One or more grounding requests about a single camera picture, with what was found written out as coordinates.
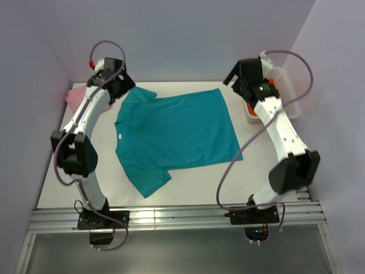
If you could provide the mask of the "teal t-shirt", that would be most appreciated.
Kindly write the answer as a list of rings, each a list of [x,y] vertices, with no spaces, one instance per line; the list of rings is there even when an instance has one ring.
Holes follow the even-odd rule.
[[[219,89],[159,98],[134,87],[115,122],[116,155],[144,198],[170,179],[170,170],[231,161],[240,149]]]

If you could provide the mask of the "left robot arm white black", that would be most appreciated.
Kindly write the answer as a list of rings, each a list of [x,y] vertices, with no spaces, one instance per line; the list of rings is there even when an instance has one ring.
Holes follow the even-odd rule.
[[[56,177],[64,186],[76,185],[82,197],[85,218],[98,228],[111,221],[108,200],[96,177],[98,153],[91,135],[104,109],[135,86],[127,74],[125,62],[103,58],[90,62],[94,75],[86,84],[86,92],[72,119],[60,131],[51,134]]]

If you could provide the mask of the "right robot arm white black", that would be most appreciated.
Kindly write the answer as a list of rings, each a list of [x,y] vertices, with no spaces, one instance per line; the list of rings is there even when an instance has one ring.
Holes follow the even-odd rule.
[[[266,216],[266,208],[281,195],[309,186],[321,160],[319,152],[310,151],[295,131],[279,91],[267,79],[272,67],[272,62],[265,57],[242,59],[223,82],[227,85],[237,77],[233,91],[260,118],[277,154],[278,163],[269,172],[268,183],[250,197],[252,205],[246,211],[248,219],[255,223]]]

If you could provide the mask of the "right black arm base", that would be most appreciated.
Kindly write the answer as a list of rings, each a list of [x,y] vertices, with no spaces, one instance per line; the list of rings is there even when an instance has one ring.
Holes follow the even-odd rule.
[[[245,210],[237,210],[236,207],[232,207],[224,216],[230,219],[231,225],[276,224],[280,221],[276,206],[266,209],[252,208]]]

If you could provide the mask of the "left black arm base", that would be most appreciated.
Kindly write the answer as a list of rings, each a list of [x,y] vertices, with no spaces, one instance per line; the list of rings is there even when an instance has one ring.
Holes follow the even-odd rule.
[[[128,226],[130,212],[126,210],[109,211],[107,216],[113,220],[101,217],[93,211],[85,210],[79,214],[77,229],[122,229]]]

